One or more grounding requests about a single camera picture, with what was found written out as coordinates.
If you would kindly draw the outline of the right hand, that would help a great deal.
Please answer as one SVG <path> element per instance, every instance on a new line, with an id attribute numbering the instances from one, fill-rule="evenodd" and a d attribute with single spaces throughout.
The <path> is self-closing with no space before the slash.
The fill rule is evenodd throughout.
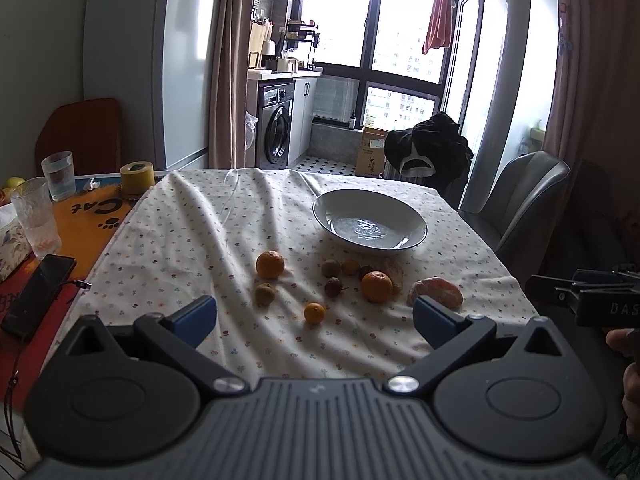
<path id="1" fill-rule="evenodd" d="M 639 441 L 639 330 L 610 330 L 606 335 L 606 343 L 612 349 L 634 358 L 623 374 L 623 408 L 627 417 L 627 436 Z"/>

